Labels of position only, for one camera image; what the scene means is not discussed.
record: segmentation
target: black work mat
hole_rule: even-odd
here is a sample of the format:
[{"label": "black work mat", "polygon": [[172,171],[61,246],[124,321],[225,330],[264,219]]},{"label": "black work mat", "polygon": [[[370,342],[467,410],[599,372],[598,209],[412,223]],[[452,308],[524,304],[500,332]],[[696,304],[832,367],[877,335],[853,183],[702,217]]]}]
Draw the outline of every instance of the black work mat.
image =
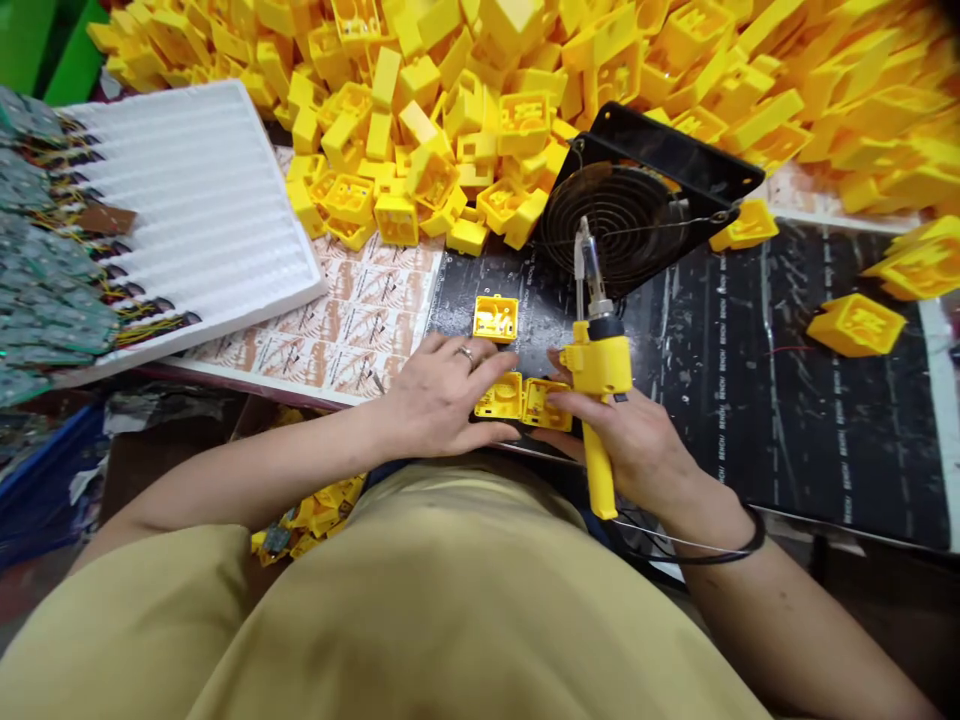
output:
[{"label": "black work mat", "polygon": [[[626,298],[636,386],[667,408],[700,467],[745,501],[948,548],[919,312],[858,277],[889,238],[779,224],[757,248],[701,247]],[[551,372],[546,349],[572,340],[572,279],[531,244],[515,252],[497,237],[480,258],[444,260],[431,329],[469,335],[477,295],[519,298],[519,370]],[[907,317],[890,355],[837,357],[805,335],[821,303],[854,291]],[[526,437],[520,445],[555,454]]]}]

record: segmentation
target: hand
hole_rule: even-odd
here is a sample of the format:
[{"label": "hand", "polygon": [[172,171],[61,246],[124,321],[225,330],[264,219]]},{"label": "hand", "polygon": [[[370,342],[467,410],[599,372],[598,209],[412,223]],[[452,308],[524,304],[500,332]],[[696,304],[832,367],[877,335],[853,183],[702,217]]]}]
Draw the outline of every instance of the hand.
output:
[{"label": "hand", "polygon": [[[572,386],[559,350],[552,349],[547,356],[557,369],[551,379]],[[705,483],[716,484],[687,452],[663,406],[636,388],[627,393],[626,402],[609,405],[577,392],[551,393],[547,402],[596,431],[610,454],[617,490],[661,519],[681,511]],[[572,435],[538,429],[531,437],[584,462],[583,442]]]},{"label": "hand", "polygon": [[[472,361],[458,352],[460,347],[469,350]],[[518,360],[516,353],[497,352],[489,340],[429,335],[390,392],[372,403],[373,417],[392,438],[393,455],[461,455],[490,443],[519,440],[520,433],[506,423],[468,422],[483,394]]]}]

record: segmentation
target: red wire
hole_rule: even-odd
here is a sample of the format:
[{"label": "red wire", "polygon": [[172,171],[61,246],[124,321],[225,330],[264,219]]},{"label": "red wire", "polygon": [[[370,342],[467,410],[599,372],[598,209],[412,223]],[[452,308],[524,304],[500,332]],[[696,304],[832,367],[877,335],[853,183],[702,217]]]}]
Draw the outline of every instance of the red wire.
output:
[{"label": "red wire", "polygon": [[782,348],[776,348],[774,350],[771,350],[770,352],[767,353],[767,355],[773,355],[774,353],[778,353],[781,350],[813,350],[813,348],[810,347],[809,345],[786,345]]}]

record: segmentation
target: person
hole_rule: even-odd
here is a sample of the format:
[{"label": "person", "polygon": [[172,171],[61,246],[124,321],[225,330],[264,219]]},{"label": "person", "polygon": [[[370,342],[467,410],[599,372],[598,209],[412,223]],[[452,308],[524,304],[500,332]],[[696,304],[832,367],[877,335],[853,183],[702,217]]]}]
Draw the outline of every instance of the person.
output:
[{"label": "person", "polygon": [[[433,334],[382,398],[164,475],[104,525],[14,640],[0,716],[938,716],[774,542],[685,567],[711,641],[548,485],[467,455],[519,438],[468,422],[516,363],[486,340]],[[671,535],[722,549],[754,537],[661,406],[636,390],[613,405],[574,392],[550,401],[596,429],[617,490]],[[535,432],[582,454],[572,436]],[[399,458],[421,460],[369,490],[343,532],[248,607],[252,531]]]}]

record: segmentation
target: green surface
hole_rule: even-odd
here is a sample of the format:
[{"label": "green surface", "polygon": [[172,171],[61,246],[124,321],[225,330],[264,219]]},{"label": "green surface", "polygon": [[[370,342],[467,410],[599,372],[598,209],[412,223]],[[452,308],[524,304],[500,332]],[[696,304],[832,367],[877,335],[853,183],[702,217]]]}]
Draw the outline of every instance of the green surface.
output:
[{"label": "green surface", "polygon": [[0,0],[0,85],[33,95],[56,9],[54,0]]},{"label": "green surface", "polygon": [[89,100],[90,91],[100,76],[103,55],[87,35],[87,23],[108,20],[107,11],[96,0],[87,0],[44,93],[45,103],[60,107]]}]

